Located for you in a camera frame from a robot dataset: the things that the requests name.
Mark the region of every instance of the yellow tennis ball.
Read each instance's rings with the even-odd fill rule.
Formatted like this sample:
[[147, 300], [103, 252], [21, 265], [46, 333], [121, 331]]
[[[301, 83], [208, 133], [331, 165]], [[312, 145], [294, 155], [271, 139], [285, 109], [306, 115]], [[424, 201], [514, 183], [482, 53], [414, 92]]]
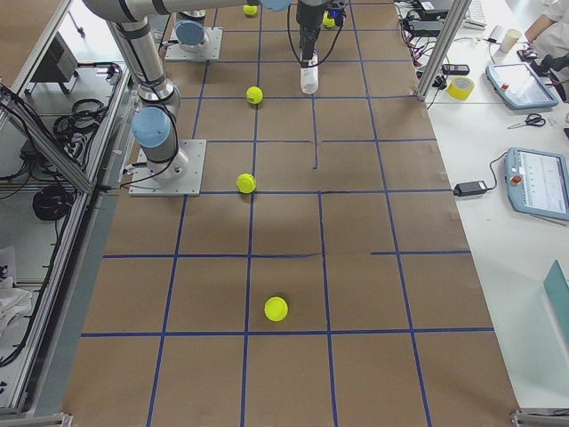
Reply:
[[263, 101], [263, 91], [257, 86], [251, 86], [247, 89], [245, 95], [247, 96], [247, 100], [253, 105], [259, 104]]
[[280, 296], [273, 296], [265, 302], [265, 316], [273, 322], [280, 322], [288, 314], [288, 304]]
[[257, 188], [257, 181], [250, 173], [241, 173], [237, 176], [237, 188], [244, 194], [250, 194]]
[[325, 28], [334, 28], [336, 26], [336, 21], [334, 20], [334, 18], [330, 18], [328, 16], [328, 12], [324, 14], [324, 19], [322, 20], [322, 23], [324, 24]]
[[246, 4], [243, 6], [243, 13], [245, 16], [251, 18], [257, 14], [257, 6], [250, 6], [249, 4]]

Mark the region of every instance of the blue joint cap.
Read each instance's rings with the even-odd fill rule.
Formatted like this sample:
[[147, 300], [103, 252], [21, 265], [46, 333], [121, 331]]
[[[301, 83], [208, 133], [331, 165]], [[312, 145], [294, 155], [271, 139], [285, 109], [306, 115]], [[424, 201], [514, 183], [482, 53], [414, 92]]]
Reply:
[[145, 107], [132, 118], [132, 134], [145, 149], [160, 147], [170, 136], [172, 122], [157, 107]]
[[194, 46], [204, 41], [204, 26], [194, 20], [180, 20], [176, 23], [174, 30], [182, 44]]
[[273, 12], [280, 12], [291, 5], [293, 0], [260, 0], [262, 6]]

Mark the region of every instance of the tablet screen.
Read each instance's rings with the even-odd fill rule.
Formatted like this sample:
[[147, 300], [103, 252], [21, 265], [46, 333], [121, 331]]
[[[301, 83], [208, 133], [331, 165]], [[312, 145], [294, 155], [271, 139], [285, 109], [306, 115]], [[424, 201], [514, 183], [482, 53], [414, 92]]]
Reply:
[[518, 151], [524, 175], [525, 205], [543, 211], [567, 214], [567, 191], [561, 159]]
[[543, 91], [525, 64], [494, 67], [499, 85], [508, 84], [509, 97], [518, 104], [547, 102], [551, 97]]

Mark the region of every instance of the yellow tape roll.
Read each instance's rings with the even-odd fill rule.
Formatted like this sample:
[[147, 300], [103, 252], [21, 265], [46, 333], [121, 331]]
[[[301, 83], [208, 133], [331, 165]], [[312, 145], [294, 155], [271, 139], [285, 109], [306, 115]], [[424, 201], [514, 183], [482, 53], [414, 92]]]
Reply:
[[474, 89], [474, 82], [468, 77], [455, 77], [451, 84], [448, 86], [448, 94], [457, 100], [466, 100], [472, 90]]

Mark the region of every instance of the metal base plate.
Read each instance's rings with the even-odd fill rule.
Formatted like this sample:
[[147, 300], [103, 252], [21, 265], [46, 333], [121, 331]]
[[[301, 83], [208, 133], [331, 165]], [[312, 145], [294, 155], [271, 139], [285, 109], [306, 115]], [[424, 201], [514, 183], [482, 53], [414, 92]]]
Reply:
[[[186, 52], [179, 44], [173, 44], [166, 51], [165, 60], [171, 62], [191, 62], [204, 60], [218, 60], [221, 52], [221, 39], [223, 38], [223, 28], [207, 28], [210, 43], [199, 52]], [[178, 40], [176, 32], [172, 32], [171, 40]]]
[[[162, 196], [198, 196], [202, 186], [202, 173], [205, 160], [205, 140], [180, 140], [180, 149], [188, 156], [189, 164], [186, 172], [174, 181], [162, 183], [154, 178], [148, 178], [148, 168], [135, 169], [132, 180], [147, 180], [130, 186], [128, 192], [133, 197], [162, 197]], [[137, 162], [146, 162], [142, 150]]]

